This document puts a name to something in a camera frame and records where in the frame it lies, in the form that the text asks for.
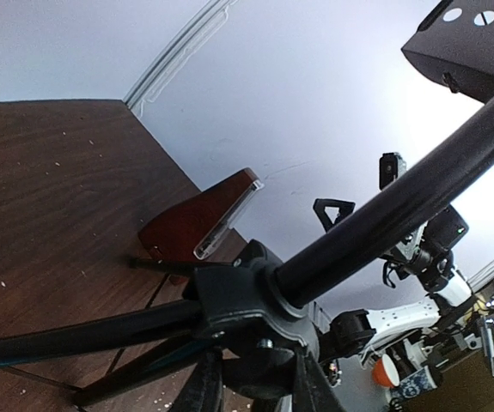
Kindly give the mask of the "clear plastic metronome cover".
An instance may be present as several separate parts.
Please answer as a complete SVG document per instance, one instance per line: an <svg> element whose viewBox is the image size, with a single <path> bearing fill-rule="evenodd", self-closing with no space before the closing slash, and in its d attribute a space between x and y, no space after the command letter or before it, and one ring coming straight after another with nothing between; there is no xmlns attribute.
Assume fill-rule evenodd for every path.
<svg viewBox="0 0 494 412"><path fill-rule="evenodd" d="M222 244L224 238L234 227L235 222L241 217L244 208L252 200L254 194L264 188L264 184L259 178L255 178L247 184L247 188L241 191L235 200L232 200L216 225L203 237L193 250L193 255L199 260L210 257Z"/></svg>

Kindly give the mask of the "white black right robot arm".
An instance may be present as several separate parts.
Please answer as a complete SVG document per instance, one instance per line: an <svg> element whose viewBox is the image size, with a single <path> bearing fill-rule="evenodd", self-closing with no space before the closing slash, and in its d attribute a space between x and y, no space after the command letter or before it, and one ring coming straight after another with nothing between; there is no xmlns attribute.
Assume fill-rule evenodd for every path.
<svg viewBox="0 0 494 412"><path fill-rule="evenodd" d="M395 288L389 275L401 280L414 276L425 296L411 304L389 309L358 309L342 312L319 334L319 363L327 367L340 359L363 355L369 349L385 348L416 330L442 332L456 322L475 302L473 289L454 264L453 247L469 226L448 205L436 216L409 233L381 255L382 281Z"/></svg>

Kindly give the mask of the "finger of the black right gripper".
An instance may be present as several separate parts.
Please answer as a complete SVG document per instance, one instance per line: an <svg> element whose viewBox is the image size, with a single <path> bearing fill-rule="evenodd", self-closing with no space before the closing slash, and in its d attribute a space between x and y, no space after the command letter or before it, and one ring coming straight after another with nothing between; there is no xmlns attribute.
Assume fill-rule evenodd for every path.
<svg viewBox="0 0 494 412"><path fill-rule="evenodd" d="M326 233L351 215L354 209L354 202L331 198L316 198L313 204L313 211Z"/></svg>

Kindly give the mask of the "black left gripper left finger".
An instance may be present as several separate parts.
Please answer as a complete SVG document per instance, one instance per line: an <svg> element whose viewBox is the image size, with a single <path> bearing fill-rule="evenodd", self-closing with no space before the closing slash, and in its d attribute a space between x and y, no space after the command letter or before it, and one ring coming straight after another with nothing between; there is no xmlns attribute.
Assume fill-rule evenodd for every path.
<svg viewBox="0 0 494 412"><path fill-rule="evenodd" d="M223 410L223 346L217 343L200 356L177 397L178 412Z"/></svg>

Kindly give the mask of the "black music stand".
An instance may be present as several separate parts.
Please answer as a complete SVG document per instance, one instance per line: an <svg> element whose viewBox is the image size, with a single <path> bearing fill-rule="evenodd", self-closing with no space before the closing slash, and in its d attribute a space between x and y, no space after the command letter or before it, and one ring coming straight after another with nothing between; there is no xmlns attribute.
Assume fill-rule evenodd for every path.
<svg viewBox="0 0 494 412"><path fill-rule="evenodd" d="M494 166L494 1L440 2L402 51L426 78L481 103L411 170L284 263L261 252L236 264L196 266L182 300L0 338L0 367L154 343L79 390L74 404L80 407L193 370L217 343L223 346L223 388L258 405L292 399L296 349L309 351L328 381L308 305L380 258Z"/></svg>

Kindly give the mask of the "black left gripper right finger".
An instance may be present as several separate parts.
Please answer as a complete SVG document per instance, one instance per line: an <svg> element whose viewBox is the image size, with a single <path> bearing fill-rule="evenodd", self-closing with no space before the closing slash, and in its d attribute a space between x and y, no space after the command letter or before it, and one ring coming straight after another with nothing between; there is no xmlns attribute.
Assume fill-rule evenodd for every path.
<svg viewBox="0 0 494 412"><path fill-rule="evenodd" d="M344 412L318 362L309 351L295 350L292 412Z"/></svg>

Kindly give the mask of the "red wooden metronome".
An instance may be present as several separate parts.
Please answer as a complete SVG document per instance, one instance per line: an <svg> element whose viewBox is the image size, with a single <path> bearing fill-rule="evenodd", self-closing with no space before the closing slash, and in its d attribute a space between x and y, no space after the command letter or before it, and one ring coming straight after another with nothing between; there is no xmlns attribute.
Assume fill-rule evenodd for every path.
<svg viewBox="0 0 494 412"><path fill-rule="evenodd" d="M251 168L243 168L154 217L138 232L139 241L149 254L144 263L169 274L173 285L187 282L191 269L206 261L193 255L194 248L255 178L259 177Z"/></svg>

